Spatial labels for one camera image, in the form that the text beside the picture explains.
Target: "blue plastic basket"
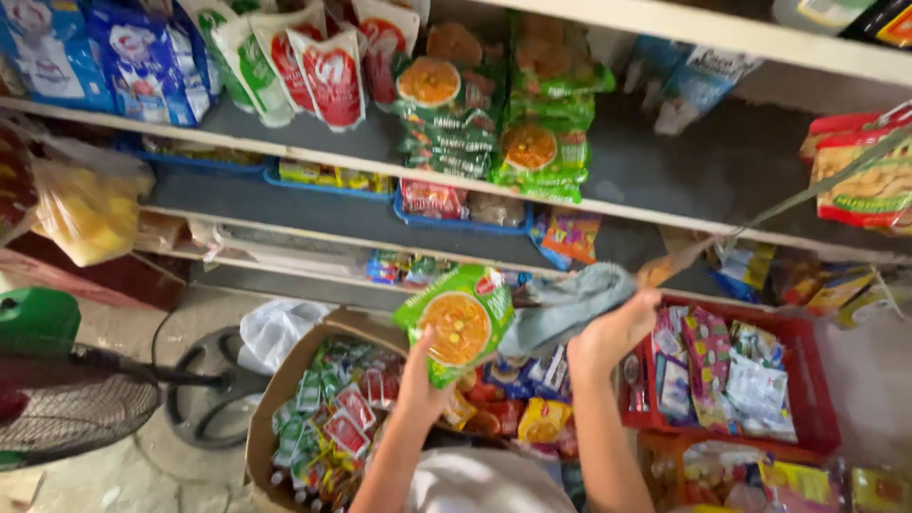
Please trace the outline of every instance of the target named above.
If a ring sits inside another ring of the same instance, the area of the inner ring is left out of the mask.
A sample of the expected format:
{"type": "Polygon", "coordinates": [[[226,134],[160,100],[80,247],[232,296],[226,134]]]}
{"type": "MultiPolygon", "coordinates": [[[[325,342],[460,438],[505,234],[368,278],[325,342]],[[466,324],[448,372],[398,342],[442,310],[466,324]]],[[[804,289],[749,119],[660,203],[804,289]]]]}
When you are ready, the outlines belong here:
{"type": "Polygon", "coordinates": [[[393,204],[393,212],[396,217],[409,226],[420,226],[425,228],[443,228],[445,230],[461,230],[464,232],[476,232],[480,234],[494,234],[498,236],[526,236],[532,228],[534,214],[532,204],[525,203],[525,220],[519,226],[511,228],[509,226],[489,225],[487,223],[478,223],[466,219],[433,219],[423,215],[406,214],[402,208],[402,190],[396,191],[396,203],[393,204]]]}
{"type": "Polygon", "coordinates": [[[272,157],[269,155],[263,155],[263,161],[254,165],[241,165],[230,162],[215,162],[207,161],[204,159],[191,159],[189,157],[181,157],[178,155],[163,155],[161,153],[155,152],[146,152],[142,149],[139,139],[134,138],[124,138],[120,141],[117,141],[114,145],[114,149],[118,152],[129,153],[139,159],[148,162],[163,162],[169,164],[177,164],[183,166],[191,166],[197,171],[218,171],[218,172],[229,172],[229,173],[263,173],[269,169],[274,169],[278,165],[278,157],[272,157]]]}
{"type": "Polygon", "coordinates": [[[364,200],[377,203],[393,203],[396,193],[369,193],[365,191],[356,191],[354,189],[343,189],[341,187],[326,187],[325,185],[313,185],[311,183],[288,182],[279,177],[278,169],[271,168],[263,171],[263,179],[272,185],[279,187],[291,187],[292,189],[304,189],[306,191],[317,191],[319,193],[342,194],[344,196],[354,196],[364,200]]]}

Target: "cardboard box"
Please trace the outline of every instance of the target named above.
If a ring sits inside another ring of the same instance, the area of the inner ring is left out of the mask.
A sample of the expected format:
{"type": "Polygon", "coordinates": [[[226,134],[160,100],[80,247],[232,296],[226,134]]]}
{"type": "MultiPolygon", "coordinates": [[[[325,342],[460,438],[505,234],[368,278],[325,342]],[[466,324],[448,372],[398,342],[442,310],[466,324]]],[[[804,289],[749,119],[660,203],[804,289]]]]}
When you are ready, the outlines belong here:
{"type": "Polygon", "coordinates": [[[273,434],[272,416],[279,406],[294,397],[297,383],[304,371],[310,368],[314,354],[326,336],[336,334],[372,342],[403,357],[409,353],[409,339],[404,332],[383,326],[364,314],[344,308],[327,315],[301,338],[269,382],[263,400],[250,420],[245,454],[246,472],[247,478],[254,485],[254,503],[262,513],[305,511],[295,504],[287,489],[275,488],[270,482],[274,473],[272,456],[278,447],[277,437],[273,434]]]}

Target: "red plastic crate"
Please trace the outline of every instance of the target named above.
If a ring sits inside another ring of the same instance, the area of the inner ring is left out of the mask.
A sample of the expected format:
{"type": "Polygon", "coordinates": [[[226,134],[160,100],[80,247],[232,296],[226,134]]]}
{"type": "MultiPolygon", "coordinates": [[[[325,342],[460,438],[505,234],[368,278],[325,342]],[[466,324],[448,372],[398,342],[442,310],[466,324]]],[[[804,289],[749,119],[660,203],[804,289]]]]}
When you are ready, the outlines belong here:
{"type": "Polygon", "coordinates": [[[664,296],[663,303],[667,306],[703,307],[708,312],[724,318],[729,326],[733,320],[740,320],[779,337],[782,345],[788,349],[783,363],[789,374],[789,401],[798,442],[790,444],[771,438],[716,433],[699,426],[675,427],[669,425],[665,415],[658,410],[658,399],[655,393],[656,363],[650,347],[651,335],[647,336],[632,351],[639,358],[641,365],[646,364],[649,411],[630,411],[630,387],[622,379],[617,402],[621,420],[625,426],[670,434],[700,435],[714,440],[752,445],[761,449],[787,445],[806,451],[808,457],[816,456],[817,458],[830,455],[842,444],[842,436],[836,425],[836,413],[826,384],[824,366],[821,364],[820,352],[817,350],[817,341],[814,338],[814,325],[810,321],[748,307],[695,301],[673,295],[664,296]]]}

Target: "hand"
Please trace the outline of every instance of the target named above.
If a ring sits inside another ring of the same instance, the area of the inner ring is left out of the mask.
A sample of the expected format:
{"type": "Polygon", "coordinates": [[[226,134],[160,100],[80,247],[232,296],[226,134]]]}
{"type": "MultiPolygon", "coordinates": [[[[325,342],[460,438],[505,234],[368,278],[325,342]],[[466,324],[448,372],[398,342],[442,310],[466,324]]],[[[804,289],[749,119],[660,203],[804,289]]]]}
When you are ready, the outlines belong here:
{"type": "Polygon", "coordinates": [[[571,378],[608,380],[621,359],[652,331],[661,300],[655,289],[640,290],[621,308],[589,322],[567,344],[571,378]]]}
{"type": "Polygon", "coordinates": [[[421,429],[430,430],[440,414],[450,403],[456,382],[450,383],[443,390],[430,384],[428,378],[428,351],[434,343],[434,329],[428,327],[421,339],[409,351],[405,368],[402,371],[402,382],[399,385],[399,400],[394,414],[405,415],[409,422],[416,423],[421,429]]]}

